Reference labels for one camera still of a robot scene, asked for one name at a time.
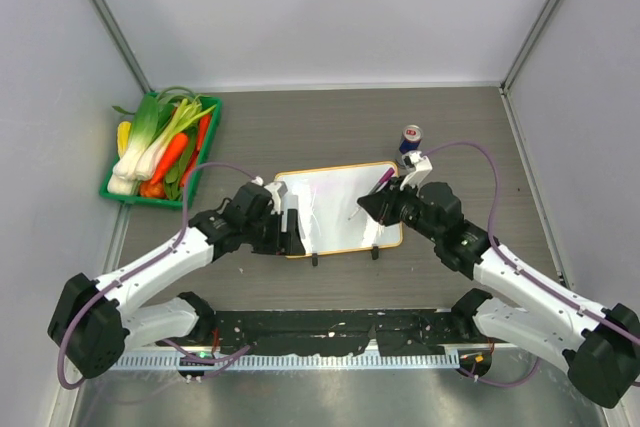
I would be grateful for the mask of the purple capped marker pen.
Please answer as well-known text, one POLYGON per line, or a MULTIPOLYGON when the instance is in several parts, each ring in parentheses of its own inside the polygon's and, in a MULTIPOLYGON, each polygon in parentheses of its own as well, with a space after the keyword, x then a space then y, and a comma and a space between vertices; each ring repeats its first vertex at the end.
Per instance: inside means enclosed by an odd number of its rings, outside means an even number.
MULTIPOLYGON (((381 188, 383 188, 389 180, 396 174, 396 171, 393 168, 388 168, 385 173, 378 179, 378 181, 369 189, 367 195, 372 195, 377 193, 381 188)), ((361 206, 357 205, 356 209, 349 215, 347 218, 348 221, 351 221, 359 212, 361 211, 361 206)))

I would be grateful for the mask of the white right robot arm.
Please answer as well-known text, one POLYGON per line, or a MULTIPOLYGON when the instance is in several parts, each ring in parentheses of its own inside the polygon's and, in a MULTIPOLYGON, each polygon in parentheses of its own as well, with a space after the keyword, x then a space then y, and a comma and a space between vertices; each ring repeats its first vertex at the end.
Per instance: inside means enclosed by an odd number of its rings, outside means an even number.
POLYGON ((393 179, 358 205, 376 222, 402 223, 434 244, 450 270, 479 283, 456 304, 457 338, 511 343, 554 365, 595 404, 612 409, 639 383, 639 317, 582 297, 536 271, 464 217, 448 184, 401 188, 393 179))

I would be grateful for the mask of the orange framed whiteboard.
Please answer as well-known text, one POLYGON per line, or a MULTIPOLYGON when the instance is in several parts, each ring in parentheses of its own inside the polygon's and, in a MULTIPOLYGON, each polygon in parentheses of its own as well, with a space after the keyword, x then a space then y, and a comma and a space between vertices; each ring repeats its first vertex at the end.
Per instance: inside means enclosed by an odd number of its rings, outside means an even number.
POLYGON ((298 211, 303 257, 395 248, 403 242, 398 224, 384 227, 358 208, 357 199, 370 192, 391 161, 281 172, 284 210, 298 211))

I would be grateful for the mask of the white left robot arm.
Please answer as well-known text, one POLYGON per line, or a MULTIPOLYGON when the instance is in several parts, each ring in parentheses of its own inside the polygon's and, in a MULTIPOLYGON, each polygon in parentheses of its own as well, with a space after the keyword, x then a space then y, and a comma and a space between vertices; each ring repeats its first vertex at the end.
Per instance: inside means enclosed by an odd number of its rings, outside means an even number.
POLYGON ((47 329, 59 363, 71 363, 83 378, 93 379, 139 347, 210 341, 216 314, 204 299, 185 292, 162 304, 149 300, 243 245, 260 255, 305 255, 298 212, 283 204, 286 193, 282 181, 248 182, 226 205, 198 213, 141 258, 97 279, 83 273, 70 278, 47 329))

